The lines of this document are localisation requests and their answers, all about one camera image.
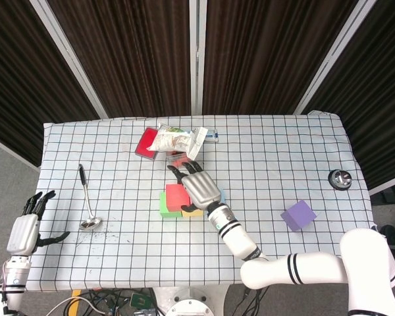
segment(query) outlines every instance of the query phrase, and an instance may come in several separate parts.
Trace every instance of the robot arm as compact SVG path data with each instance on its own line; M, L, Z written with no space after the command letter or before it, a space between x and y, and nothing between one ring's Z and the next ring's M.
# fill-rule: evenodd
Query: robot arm
M220 203L221 193L196 162L183 163L190 174L169 166L183 183L193 204L208 211L208 218L234 256L244 260L243 283L252 289L271 284L348 283L348 315L395 315L395 260L385 239L374 230L358 228L345 233L340 243L343 260L329 253L290 254L268 261L248 236L230 208Z
M41 239L39 234L40 221L45 211L47 201L55 196L54 191L32 196L23 209L12 228L7 252L11 258L3 265L0 280L0 315L23 315L19 307L25 292L25 285L31 268L29 257L37 250L64 240L69 232L64 232L56 238Z

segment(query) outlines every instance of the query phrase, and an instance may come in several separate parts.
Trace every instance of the grid pattern tablecloth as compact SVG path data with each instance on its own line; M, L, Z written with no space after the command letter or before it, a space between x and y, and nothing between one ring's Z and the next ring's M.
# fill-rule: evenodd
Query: grid pattern tablecloth
M369 194L336 115L204 116L115 119L49 124L38 191L55 190L41 236L69 237L32 256L27 289L180 286L240 282L241 262L205 218L162 219L159 194L175 183L165 154L135 155L146 126L216 128L196 159L225 191L226 202L271 259L297 252L339 255L343 233L373 224ZM78 176L83 164L92 208L103 222L79 231L88 218ZM333 169L350 172L348 191L333 190ZM305 200L317 218L291 232L280 214Z

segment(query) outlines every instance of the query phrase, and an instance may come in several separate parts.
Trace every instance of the robot finger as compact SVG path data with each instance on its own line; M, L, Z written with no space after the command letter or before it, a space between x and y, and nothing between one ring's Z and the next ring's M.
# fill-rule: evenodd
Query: robot finger
M185 176L188 176L188 174L181 172L180 170L178 170L176 167L172 166L172 165L168 165L167 168L169 170L171 170L172 173L174 173L174 175L177 178L177 183L181 184L182 183L182 178L184 178Z
M202 167L195 161L190 161L190 164L195 168L197 172L202 172Z
M38 238L36 246L37 247L44 247L44 246L48 246L48 245L52 245L52 244L57 244L59 242L62 242L64 239L66 239L66 237L69 234L70 234L70 232L64 232L60 236L54 237L54 238L46 238L46 239Z
M34 210L37 200L41 197L41 195L42 195L42 192L38 192L36 195L31 196L28 199L28 201L26 201L22 215L27 215L27 214L32 213L32 210Z
M36 214L38 216L38 220L40 221L42 219L42 215L44 214L45 211L45 204L47 204L49 199L52 199L55 197L55 191L52 190L45 194L37 203L35 206L34 210L32 210L32 214Z
M195 170L195 168L193 168L193 166L191 164L189 164L189 163L182 163L182 165L187 169L187 171L190 174L197 173L197 170Z
M182 205L182 210L187 212L187 213L191 213L195 210L197 210L198 208L196 207L196 205L191 204L191 205Z

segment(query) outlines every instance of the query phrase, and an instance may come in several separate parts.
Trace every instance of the colorful blocks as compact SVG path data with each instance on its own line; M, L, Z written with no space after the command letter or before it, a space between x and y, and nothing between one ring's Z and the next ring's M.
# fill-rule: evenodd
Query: colorful blocks
M182 212L170 212L167 209L165 192L161 192L159 194L159 213L161 214L162 218L165 219L182 216Z
M165 185L167 209L169 212L181 212L182 205L190 205L190 197L181 184Z
M281 214L281 217L288 227L295 232L315 219L316 214L305 201L299 201Z

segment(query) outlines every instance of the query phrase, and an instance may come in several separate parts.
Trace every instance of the snack package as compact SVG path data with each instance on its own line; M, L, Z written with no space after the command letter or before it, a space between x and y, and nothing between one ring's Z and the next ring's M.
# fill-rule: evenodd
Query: snack package
M150 151L184 151L189 159L194 160L205 141L207 128L195 128L185 132L177 127L162 124L158 134L147 150Z

